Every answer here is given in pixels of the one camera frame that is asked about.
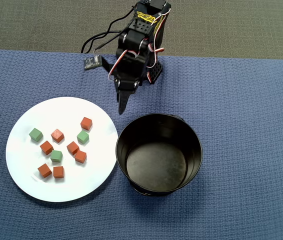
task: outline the table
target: table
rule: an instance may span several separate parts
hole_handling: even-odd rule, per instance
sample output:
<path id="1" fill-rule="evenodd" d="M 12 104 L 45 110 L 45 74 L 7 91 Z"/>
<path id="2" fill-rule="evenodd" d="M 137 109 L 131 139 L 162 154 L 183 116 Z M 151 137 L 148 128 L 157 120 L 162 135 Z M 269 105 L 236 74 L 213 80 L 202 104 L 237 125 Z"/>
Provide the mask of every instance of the table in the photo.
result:
<path id="1" fill-rule="evenodd" d="M 118 115 L 114 84 L 102 68 L 84 71 L 84 57 L 0 50 L 0 239 L 283 239 L 283 60 L 161 57 L 159 80 Z M 9 133 L 33 105 L 62 96 L 97 104 L 118 133 L 144 114 L 181 116 L 202 144 L 198 175 L 146 197 L 116 166 L 78 200 L 28 196 L 6 166 Z"/>

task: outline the green cube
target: green cube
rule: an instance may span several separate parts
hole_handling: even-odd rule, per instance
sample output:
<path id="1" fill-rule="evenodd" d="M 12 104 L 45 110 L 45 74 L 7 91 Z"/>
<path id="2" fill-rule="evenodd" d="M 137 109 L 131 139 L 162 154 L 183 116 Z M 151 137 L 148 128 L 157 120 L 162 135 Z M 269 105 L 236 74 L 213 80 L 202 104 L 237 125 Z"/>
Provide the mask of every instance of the green cube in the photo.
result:
<path id="1" fill-rule="evenodd" d="M 53 162 L 59 162 L 60 163 L 62 161 L 62 158 L 63 158 L 63 153 L 61 151 L 53 150 L 51 152 L 50 159 Z"/>
<path id="2" fill-rule="evenodd" d="M 87 143 L 88 139 L 90 139 L 90 136 L 88 135 L 87 132 L 85 132 L 84 130 L 82 130 L 78 135 L 77 135 L 77 139 L 79 142 L 81 142 L 82 144 Z"/>
<path id="3" fill-rule="evenodd" d="M 29 136 L 31 137 L 31 139 L 35 140 L 36 142 L 38 142 L 42 137 L 43 134 L 41 131 L 39 131 L 37 128 L 34 128 L 30 133 Z"/>

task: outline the cube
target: cube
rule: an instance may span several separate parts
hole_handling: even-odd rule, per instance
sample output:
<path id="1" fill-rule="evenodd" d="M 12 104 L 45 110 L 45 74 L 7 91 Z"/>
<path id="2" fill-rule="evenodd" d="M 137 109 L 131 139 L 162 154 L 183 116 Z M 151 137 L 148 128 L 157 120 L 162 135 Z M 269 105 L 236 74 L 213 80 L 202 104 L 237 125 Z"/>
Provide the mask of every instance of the cube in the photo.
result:
<path id="1" fill-rule="evenodd" d="M 47 166 L 47 164 L 45 163 L 44 165 L 41 165 L 38 168 L 38 171 L 40 172 L 40 174 L 46 178 L 47 176 L 49 176 L 50 174 L 52 174 L 52 171 L 50 170 L 50 168 Z"/>
<path id="2" fill-rule="evenodd" d="M 52 139 L 54 139 L 57 143 L 60 143 L 61 140 L 64 139 L 64 134 L 59 131 L 58 129 L 56 129 L 55 131 L 53 131 L 53 133 L 51 134 Z"/>
<path id="3" fill-rule="evenodd" d="M 75 160 L 83 164 L 86 160 L 86 157 L 87 157 L 86 152 L 78 150 L 75 156 Z"/>
<path id="4" fill-rule="evenodd" d="M 53 177 L 55 179 L 60 179 L 64 177 L 64 167 L 63 166 L 54 166 L 53 167 Z"/>
<path id="5" fill-rule="evenodd" d="M 89 131 L 89 130 L 91 129 L 92 125 L 93 125 L 93 121 L 90 120 L 90 119 L 87 118 L 87 117 L 84 117 L 84 118 L 82 119 L 80 125 L 81 125 L 81 127 L 82 127 L 83 129 L 86 129 L 86 130 Z"/>
<path id="6" fill-rule="evenodd" d="M 37 128 L 34 128 L 30 133 L 29 136 L 31 137 L 31 139 L 35 140 L 36 142 L 38 142 L 42 137 L 43 134 L 41 131 L 39 131 Z"/>
<path id="7" fill-rule="evenodd" d="M 88 139 L 90 139 L 90 136 L 87 132 L 85 132 L 84 130 L 82 130 L 78 135 L 77 135 L 77 140 L 82 143 L 85 144 Z"/>
<path id="8" fill-rule="evenodd" d="M 63 158 L 63 153 L 61 151 L 53 150 L 50 155 L 50 159 L 53 162 L 61 162 Z"/>
<path id="9" fill-rule="evenodd" d="M 45 141 L 42 145 L 40 145 L 40 148 L 46 155 L 50 154 L 54 150 L 53 146 L 48 141 Z"/>
<path id="10" fill-rule="evenodd" d="M 78 145 L 73 141 L 67 146 L 68 151 L 71 153 L 71 155 L 74 155 L 77 153 L 77 151 L 80 149 Z"/>

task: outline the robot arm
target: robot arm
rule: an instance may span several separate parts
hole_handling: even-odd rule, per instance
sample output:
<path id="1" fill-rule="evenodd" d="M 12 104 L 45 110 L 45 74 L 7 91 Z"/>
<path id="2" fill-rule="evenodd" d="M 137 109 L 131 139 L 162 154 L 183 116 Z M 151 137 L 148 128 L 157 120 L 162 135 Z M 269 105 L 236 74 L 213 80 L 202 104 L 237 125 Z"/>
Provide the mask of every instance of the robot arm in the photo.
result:
<path id="1" fill-rule="evenodd" d="M 85 59 L 86 70 L 103 66 L 109 79 L 113 75 L 119 114 L 125 111 L 130 95 L 138 86 L 144 80 L 154 84 L 163 70 L 157 54 L 164 50 L 161 44 L 170 10 L 171 5 L 165 0 L 139 1 L 133 19 L 120 32 L 116 63 L 110 65 L 99 55 Z"/>

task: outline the orange block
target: orange block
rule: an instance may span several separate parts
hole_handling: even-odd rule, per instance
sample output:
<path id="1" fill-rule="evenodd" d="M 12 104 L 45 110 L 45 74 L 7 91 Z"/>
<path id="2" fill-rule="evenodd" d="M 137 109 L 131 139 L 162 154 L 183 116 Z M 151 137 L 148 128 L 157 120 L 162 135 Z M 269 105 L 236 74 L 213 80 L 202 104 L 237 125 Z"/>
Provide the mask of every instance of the orange block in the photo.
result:
<path id="1" fill-rule="evenodd" d="M 51 134 L 52 139 L 54 139 L 57 143 L 60 143 L 61 140 L 64 139 L 64 134 L 59 131 L 58 129 L 56 129 L 55 131 L 53 131 L 53 133 Z"/>
<path id="2" fill-rule="evenodd" d="M 86 157 L 87 157 L 86 152 L 83 152 L 83 151 L 78 150 L 78 152 L 77 152 L 77 154 L 76 154 L 76 156 L 75 156 L 75 160 L 76 160 L 77 162 L 80 162 L 80 163 L 83 164 L 83 163 L 85 162 L 85 160 L 86 160 Z"/>
<path id="3" fill-rule="evenodd" d="M 92 125 L 93 125 L 93 121 L 90 120 L 89 118 L 87 117 L 84 117 L 80 123 L 81 127 L 83 129 L 86 129 L 89 131 L 89 129 L 91 129 Z"/>
<path id="4" fill-rule="evenodd" d="M 38 168 L 38 171 L 40 172 L 40 174 L 46 178 L 47 176 L 49 176 L 50 174 L 52 174 L 52 171 L 50 170 L 50 168 L 47 166 L 47 164 L 45 163 L 44 165 L 40 166 Z"/>
<path id="5" fill-rule="evenodd" d="M 40 145 L 40 148 L 46 155 L 50 154 L 54 150 L 53 146 L 48 141 L 45 141 L 42 145 Z"/>
<path id="6" fill-rule="evenodd" d="M 55 179 L 60 179 L 64 177 L 64 167 L 63 166 L 54 166 L 53 167 L 53 177 Z"/>
<path id="7" fill-rule="evenodd" d="M 74 155 L 77 153 L 77 151 L 80 149 L 78 145 L 73 141 L 67 146 L 68 151 L 71 153 L 71 155 Z"/>

